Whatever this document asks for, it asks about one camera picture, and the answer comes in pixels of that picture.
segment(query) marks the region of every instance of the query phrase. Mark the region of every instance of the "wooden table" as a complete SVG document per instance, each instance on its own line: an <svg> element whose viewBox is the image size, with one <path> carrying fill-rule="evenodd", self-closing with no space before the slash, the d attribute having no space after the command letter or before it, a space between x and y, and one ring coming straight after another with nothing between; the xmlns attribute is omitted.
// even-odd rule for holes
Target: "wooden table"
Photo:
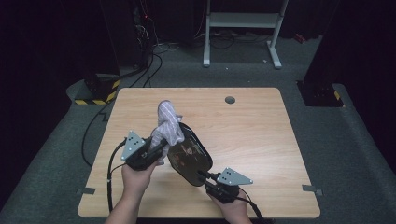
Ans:
<svg viewBox="0 0 396 224"><path fill-rule="evenodd" d="M232 96L234 104L225 98ZM114 148L133 130L149 137L157 126L160 101L170 100L189 125L214 165L210 172L230 167L251 178L241 186L264 217L318 217L320 210L298 148L282 97L275 88L150 88L122 89L115 102L93 164L78 213L83 217L108 216L106 170ZM116 155L113 167L121 164ZM113 175L113 202L120 199L120 169ZM250 206L248 214L256 217ZM193 187L170 166L154 170L140 206L140 217L222 217L204 187Z"/></svg>

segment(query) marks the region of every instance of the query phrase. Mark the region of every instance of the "cable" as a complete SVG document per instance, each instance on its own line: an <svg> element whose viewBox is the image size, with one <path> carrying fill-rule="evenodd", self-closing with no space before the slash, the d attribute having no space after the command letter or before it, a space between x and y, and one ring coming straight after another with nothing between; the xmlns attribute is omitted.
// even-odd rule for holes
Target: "cable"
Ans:
<svg viewBox="0 0 396 224"><path fill-rule="evenodd" d="M167 45L167 49L163 49L163 48L161 48L160 46L161 45ZM169 43L161 43L161 44L157 44L157 45L155 45L154 46L154 49L155 48L159 48L159 49L162 49L163 51L160 51L160 52L155 52L156 54L163 54L163 53L165 53L165 52L167 52L167 51L170 51L170 49L171 49L171 44L169 44Z"/></svg>
<svg viewBox="0 0 396 224"><path fill-rule="evenodd" d="M108 168L107 168L107 202L108 202L108 211L111 213L113 211L113 198L111 196L111 176L113 174L113 171L116 170L117 168L121 167L122 165L117 166L113 170L111 170L111 166L113 164L114 156L116 153L119 151L119 149L123 146L125 146L126 143L126 138L114 149L113 153L111 154L110 161L108 163Z"/></svg>
<svg viewBox="0 0 396 224"><path fill-rule="evenodd" d="M214 44L212 43L212 41L211 41L211 42L210 42L210 46L213 47L214 49L228 49L228 48L230 48L230 47L235 43L235 38L234 38L232 35L229 35L230 39L225 39L225 37L226 37L226 36L220 36L220 37L217 37L217 39L220 39L220 40L230 40L230 39L231 39L231 44L230 44L230 45L228 45L228 46L226 46L226 47L217 47L217 46L214 45Z"/></svg>
<svg viewBox="0 0 396 224"><path fill-rule="evenodd" d="M253 201L251 201L250 196L248 196L247 192L244 191L244 193L247 195L247 199L241 198L241 197L235 197L235 199L246 202L248 204L250 204L251 208L253 208L254 213L256 213L257 218L260 220L261 223L263 224L272 224L274 223L274 221L272 219L266 219L262 216L262 212L260 212L259 207L257 206L257 204L255 204Z"/></svg>
<svg viewBox="0 0 396 224"><path fill-rule="evenodd" d="M90 164L90 163L88 162L87 158L85 158L85 153L84 153L85 139L86 139L86 137L87 137L88 130L90 129L91 125L93 124L93 121L94 121L99 115L104 115L103 121L107 121L107 119L106 119L107 113L103 113L103 111L104 111L109 105L111 105L113 102L114 102L114 100L112 100L110 103L108 103L107 105L105 105L101 110L99 110L98 113L96 113L96 115L91 119L90 123L88 124L87 129L85 129L84 135L82 136L82 142L81 142L81 156L82 156L82 159L85 161L85 163L87 163L87 165L89 165L90 167L92 167L92 164Z"/></svg>
<svg viewBox="0 0 396 224"><path fill-rule="evenodd" d="M152 56L156 56L157 58L160 59L160 65L159 65L158 68L154 71L154 73L153 73L151 76L148 77L148 79L146 80L145 84L143 84L143 87L146 87L146 84L149 83L149 81L154 77L154 75L155 75L155 74L160 70L160 68L163 66L163 59L162 59L159 55L153 53Z"/></svg>
<svg viewBox="0 0 396 224"><path fill-rule="evenodd" d="M203 1L203 2L204 2L204 6L203 6L203 9L202 9L201 24L199 25L198 31L197 31L197 33L194 35L194 38L195 38L196 36L198 36L199 32L200 32L201 29L202 29L202 24L204 24L206 1Z"/></svg>
<svg viewBox="0 0 396 224"><path fill-rule="evenodd" d="M127 77L132 77L134 75L137 75L137 74L141 73L144 69L146 69L146 67L145 66L141 66L137 70L135 70L133 72L130 72L130 73L127 73L127 74L124 74L122 76L111 77L111 78L101 78L101 80L102 81L118 81L118 80L121 80L121 79L125 79Z"/></svg>

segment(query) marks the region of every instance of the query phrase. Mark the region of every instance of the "yellow black warning tape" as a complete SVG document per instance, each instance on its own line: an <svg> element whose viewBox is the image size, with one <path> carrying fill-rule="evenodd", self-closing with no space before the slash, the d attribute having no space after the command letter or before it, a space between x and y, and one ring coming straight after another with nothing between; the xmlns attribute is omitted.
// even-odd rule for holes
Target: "yellow black warning tape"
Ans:
<svg viewBox="0 0 396 224"><path fill-rule="evenodd" d="M345 107L346 105L343 103L341 100L341 95L338 93L338 91L334 90L334 96L335 99L337 100L338 103L342 104L342 107Z"/></svg>
<svg viewBox="0 0 396 224"><path fill-rule="evenodd" d="M105 105L114 100L117 93L117 88L120 85L120 80L114 82L110 94L106 99L75 99L77 105Z"/></svg>

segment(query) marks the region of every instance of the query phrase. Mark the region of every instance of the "black cable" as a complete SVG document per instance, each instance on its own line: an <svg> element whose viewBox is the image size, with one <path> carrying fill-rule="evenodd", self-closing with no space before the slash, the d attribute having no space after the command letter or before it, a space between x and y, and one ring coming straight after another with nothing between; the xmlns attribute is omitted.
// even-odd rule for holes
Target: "black cable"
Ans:
<svg viewBox="0 0 396 224"><path fill-rule="evenodd" d="M146 72L144 72L131 86L129 86L129 88L132 88L134 86L134 84L136 84L140 78L143 77L143 75L145 75L147 73L147 69ZM87 133L88 130L91 128L91 125L93 124L93 121L99 116L99 115L104 115L102 121L108 121L107 118L107 113L104 113L103 111L109 106L111 105L113 102L115 102L115 99L113 99L111 102L109 102L107 105L105 105L98 113L96 113L96 115L91 119L90 123L88 124L87 129L85 130L85 133L82 137L82 142L81 142L81 156L82 159L84 160L85 163L87 163L88 166L92 167L92 164L90 162L88 162L87 158L85 157L85 153L84 153L84 145L85 145L85 139L87 138Z"/></svg>
<svg viewBox="0 0 396 224"><path fill-rule="evenodd" d="M121 80L121 79L125 79L125 78L127 78L127 77L135 76L135 75L141 73L141 72L142 72L143 70L145 70L145 69L146 69L146 66L143 65L143 66L139 67L137 70L135 70L135 71L133 71L133 72L130 72L130 73L127 73L127 74L124 74L124 75L122 75L122 76L109 77L109 78L103 77L103 78L101 78L101 80L102 80L102 81L118 81L118 80Z"/></svg>
<svg viewBox="0 0 396 224"><path fill-rule="evenodd" d="M151 63L150 63L150 64L152 64L153 61L154 61L154 56L151 55ZM146 79L146 82L145 82L145 84L143 85L143 87L145 87L146 84L148 85L148 87L151 87L151 83L149 82L149 69L150 69L150 67L148 68L148 71L147 71L147 79Z"/></svg>
<svg viewBox="0 0 396 224"><path fill-rule="evenodd" d="M99 110L98 113L96 113L96 115L93 117L93 119L91 119L90 123L88 124L87 129L85 129L84 135L82 136L82 142L81 142L81 156L82 156L82 159L85 161L85 163L87 163L87 165L89 165L90 167L92 167L92 164L90 164L90 163L88 162L88 160L87 160L87 158L85 157L85 154L84 154L84 145L85 145L85 139L86 139L86 137L87 137L88 130L90 129L91 125L93 124L93 121L94 121L99 115L105 115L104 118L103 118L103 121L106 121L106 115L107 115L107 113L103 113L103 111L104 111L109 105L111 105L113 102L114 102L114 100L111 101L110 103L108 103L107 105L105 105L101 110Z"/></svg>
<svg viewBox="0 0 396 224"><path fill-rule="evenodd" d="M166 45L166 46L167 46L167 49L160 48L160 44L157 44L157 45L155 46L155 48L162 49L163 51L155 52L155 54L163 54L163 53L168 52L168 51L171 49L171 45L168 44L168 43L162 43L162 45Z"/></svg>
<svg viewBox="0 0 396 224"><path fill-rule="evenodd" d="M262 36L264 36L264 35L257 35L254 39L251 39L251 40L244 40L244 39L238 39L238 38L236 38L235 39L235 42L236 43L245 43L245 44L254 44L254 43L260 43L260 42L263 42L263 41L266 41L266 40L268 40L268 38L270 37L269 35L267 36L267 37L265 37L264 39L262 39L262 40L258 40L260 37L262 37Z"/></svg>
<svg viewBox="0 0 396 224"><path fill-rule="evenodd" d="M113 172L114 172L115 170L119 169L119 168L120 168L121 166L123 166L123 165L126 165L126 163L123 163L123 164L121 164L121 165L118 165L118 166L114 167L114 169L112 169L110 173L113 174Z"/></svg>
<svg viewBox="0 0 396 224"><path fill-rule="evenodd" d="M226 47L218 47L218 46L216 46L216 45L214 45L214 44L212 43L213 41L211 41L211 42L210 42L210 46L213 47L214 49L228 49L228 48L230 48L233 44L235 44L235 38L233 37L233 35L215 37L213 40L215 40L215 39L219 39L219 40L231 40L231 44L229 44L229 45L226 46Z"/></svg>
<svg viewBox="0 0 396 224"><path fill-rule="evenodd" d="M246 202L248 204L250 204L251 208L253 208L254 213L256 213L257 218L259 219L259 221L263 224L272 224L274 223L274 221L272 219L267 219L264 218L262 216L262 212L260 211L259 207L257 206L257 204L255 204L253 201L251 201L250 196L248 196L247 192L244 191L244 193L247 195L248 200L241 198L241 197L235 197L235 199Z"/></svg>
<svg viewBox="0 0 396 224"><path fill-rule="evenodd" d="M108 211L111 213L111 211L113 211L113 198L111 196L111 176L112 173L115 169L121 167L117 166L116 168L114 168L113 170L111 170L111 166L113 164L113 160L114 160L114 156L116 155L117 151L119 151L119 149L123 146L125 146L126 143L126 138L124 138L124 140L114 149L113 153L111 154L110 157L110 161L108 163L108 169L107 169L107 201L108 201Z"/></svg>
<svg viewBox="0 0 396 224"><path fill-rule="evenodd" d="M146 87L146 84L154 77L154 75L160 70L160 68L163 66L163 59L159 56L159 55L157 55L157 54L152 54L152 59L154 59L154 56L156 56L157 58L159 58L160 59L160 65L158 66L158 68L154 71L154 73L151 75L151 76L149 76L148 77L148 79L146 80L146 82L145 82L145 84L143 85L143 87Z"/></svg>

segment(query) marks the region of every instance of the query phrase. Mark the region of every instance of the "dark floor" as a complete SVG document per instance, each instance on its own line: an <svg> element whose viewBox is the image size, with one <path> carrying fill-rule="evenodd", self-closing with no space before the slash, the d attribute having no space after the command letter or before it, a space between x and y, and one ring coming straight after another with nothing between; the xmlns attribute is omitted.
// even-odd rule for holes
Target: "dark floor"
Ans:
<svg viewBox="0 0 396 224"><path fill-rule="evenodd" d="M203 47L162 45L156 48L163 64L150 87L276 87L280 90L311 182L321 215L315 219L278 219L276 223L392 223L396 220L396 178L368 134L347 90L340 84L345 107L309 107L296 85L304 79L320 39L300 44L279 38L276 49L282 69L275 70L265 42L235 43L227 49L212 48L211 66L202 67ZM212 44L227 46L227 42ZM150 73L160 65L155 57ZM139 75L125 78L129 87ZM134 88L142 88L142 77ZM67 93L74 99L82 81ZM74 105L53 130L0 214L0 223L100 223L105 217L80 217L80 195L90 174L81 157L81 142L92 118L102 105ZM105 109L111 112L110 105ZM95 119L85 136L84 153L93 162L106 128ZM140 219L141 223L208 223L206 220Z"/></svg>

